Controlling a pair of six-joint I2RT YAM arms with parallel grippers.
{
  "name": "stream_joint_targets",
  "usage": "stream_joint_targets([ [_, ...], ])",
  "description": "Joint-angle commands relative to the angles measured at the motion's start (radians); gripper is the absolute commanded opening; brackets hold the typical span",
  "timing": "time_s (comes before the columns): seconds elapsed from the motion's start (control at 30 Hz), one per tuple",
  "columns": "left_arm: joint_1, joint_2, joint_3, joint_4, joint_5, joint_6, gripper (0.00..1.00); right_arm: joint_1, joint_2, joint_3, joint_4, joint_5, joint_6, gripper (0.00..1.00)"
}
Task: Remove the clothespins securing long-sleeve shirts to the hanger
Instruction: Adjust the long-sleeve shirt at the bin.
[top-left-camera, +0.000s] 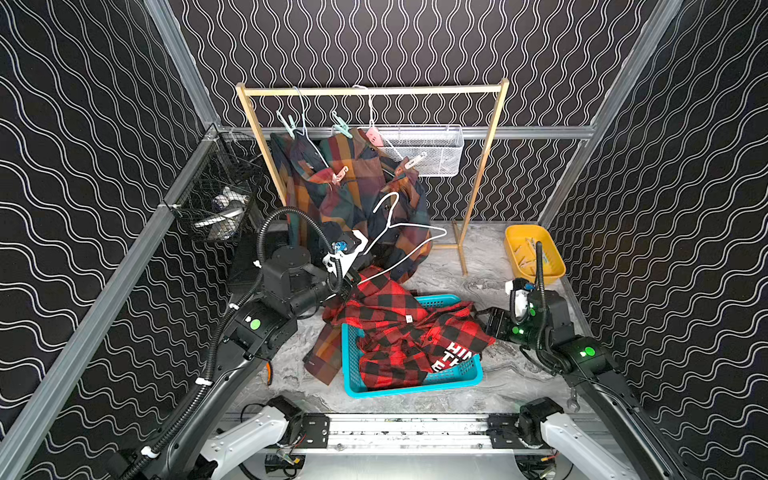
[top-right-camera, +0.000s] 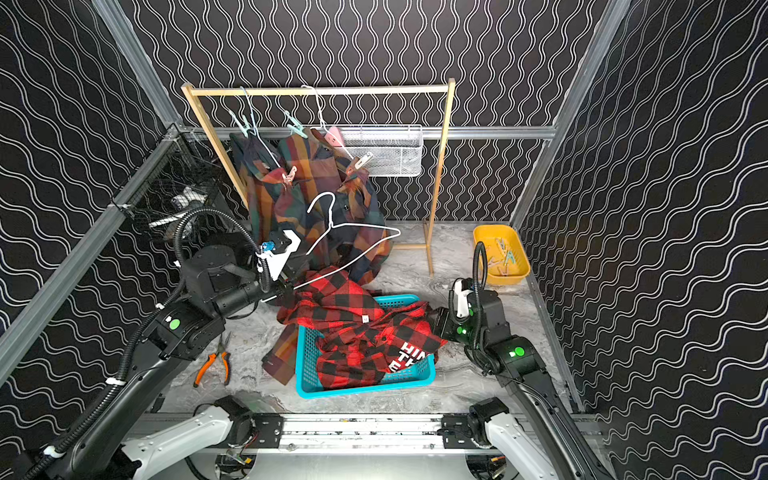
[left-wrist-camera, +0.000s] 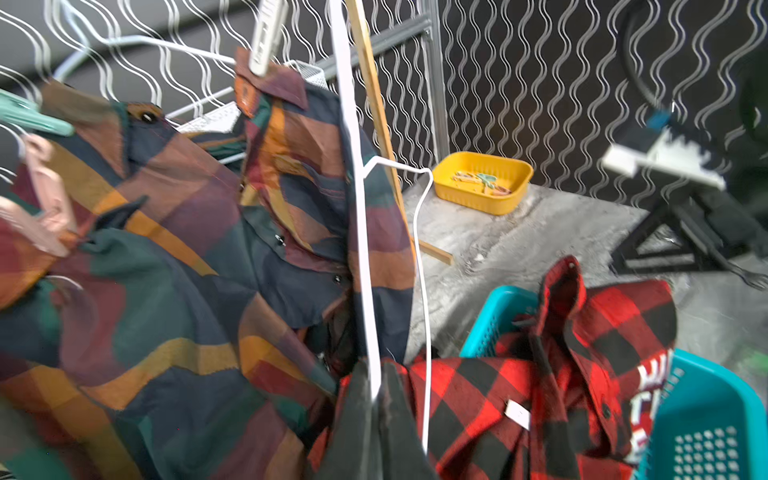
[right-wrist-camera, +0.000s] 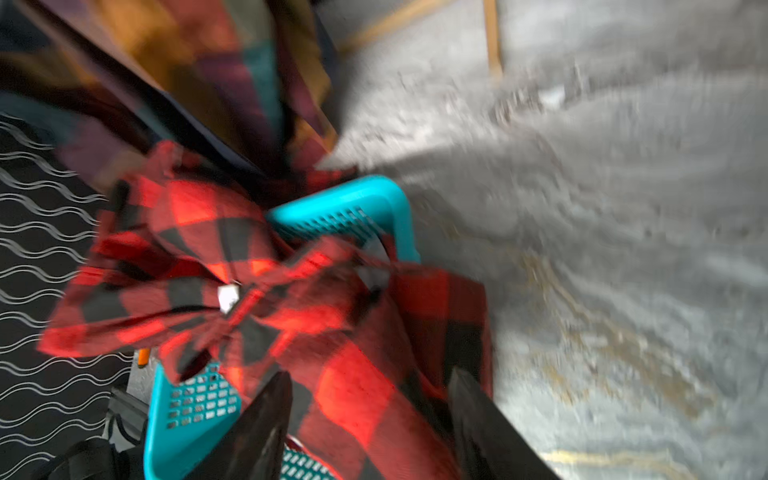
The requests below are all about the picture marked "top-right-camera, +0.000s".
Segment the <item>red black plaid shirt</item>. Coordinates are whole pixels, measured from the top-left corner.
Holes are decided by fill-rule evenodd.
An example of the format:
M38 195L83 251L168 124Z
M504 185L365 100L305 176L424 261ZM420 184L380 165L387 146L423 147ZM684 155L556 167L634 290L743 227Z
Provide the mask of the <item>red black plaid shirt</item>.
M386 309L345 271L299 289L277 320L317 330L315 370L326 390L376 385L438 352L429 303Z

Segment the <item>white wire hanger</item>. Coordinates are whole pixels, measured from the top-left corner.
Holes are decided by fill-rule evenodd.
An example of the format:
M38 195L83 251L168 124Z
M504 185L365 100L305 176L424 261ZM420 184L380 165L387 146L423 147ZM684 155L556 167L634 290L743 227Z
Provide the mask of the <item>white wire hanger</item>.
M317 194L315 196L315 198L310 202L310 205L307 207L307 212L310 213L313 210L313 208L316 205L316 203L320 199L326 198L326 197L328 197L330 199L330 204L328 205L328 208L327 208L327 220L328 220L327 228L325 229L325 231L323 233L320 234L318 239L315 240L314 243L310 246L310 248L305 253L306 256L308 256L309 254L313 253L314 250L316 249L317 245L319 244L319 242L321 240L325 239L328 236L328 234L330 232L334 231L334 230L339 230L339 229L343 229L343 228L357 228L358 230L360 230L360 229L367 228L367 229L380 230L380 231L383 231L383 232L387 232L387 235L381 236L378 240L374 241L366 249L362 250L357 256L352 257L345 264L343 264L340 267L336 267L335 269L332 269L330 272L327 272L325 274L316 276L316 277L314 277L314 278L312 278L310 280L306 280L306 281L304 281L302 283L295 284L294 286L289 287L288 289L285 289L284 287L278 288L277 284L271 285L269 283L270 286L274 286L274 293L264 293L264 297L260 300L261 303L267 303L267 302L276 300L278 297L285 296L288 293L293 293L295 290L304 288L304 287L309 286L309 285L311 285L313 283L319 282L322 279L328 278L328 277L330 277L331 275L333 275L335 273L338 273L338 272L341 272L343 270L346 270L347 268L351 267L352 265L354 265L359 260L361 260L363 258L366 258L367 255L370 252L372 252L374 250L377 250L378 247L380 245L382 245L383 243L388 242L390 240L394 240L394 239L396 239L396 238L398 238L398 237L400 237L402 235L402 231L399 228L388 227L386 225L377 225L377 224L360 223L360 222L336 223L334 221L334 217L333 217L333 209L334 209L334 207L336 205L336 194L333 193L333 192L322 192L322 193Z

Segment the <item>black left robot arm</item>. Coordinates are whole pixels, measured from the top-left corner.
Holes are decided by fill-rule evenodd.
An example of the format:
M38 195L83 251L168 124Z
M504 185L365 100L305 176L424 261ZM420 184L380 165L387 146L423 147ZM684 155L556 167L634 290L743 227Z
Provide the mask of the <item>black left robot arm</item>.
M216 215L235 228L224 244L185 254L187 225L201 215ZM212 207L198 207L178 219L173 248L181 267L178 286L159 311L130 336L116 373L102 392L62 435L23 452L15 462L16 479L149 479L157 472L240 428L244 407L219 402L160 439L147 443L125 437L174 378L225 331L229 315L282 295L284 268L296 256L301 239L283 226L258 242L235 218Z

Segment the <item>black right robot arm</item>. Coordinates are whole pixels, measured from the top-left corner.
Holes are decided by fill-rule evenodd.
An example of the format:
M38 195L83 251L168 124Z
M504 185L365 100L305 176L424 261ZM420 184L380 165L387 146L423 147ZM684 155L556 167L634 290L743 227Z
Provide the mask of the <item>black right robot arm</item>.
M477 243L472 274L454 281L447 306L434 315L435 330L461 345L481 374L496 379L533 432L526 433L509 407L492 397L472 405L450 436L498 450L511 479L612 478L562 403L536 347L512 333L499 295L486 287L488 276L486 247Z

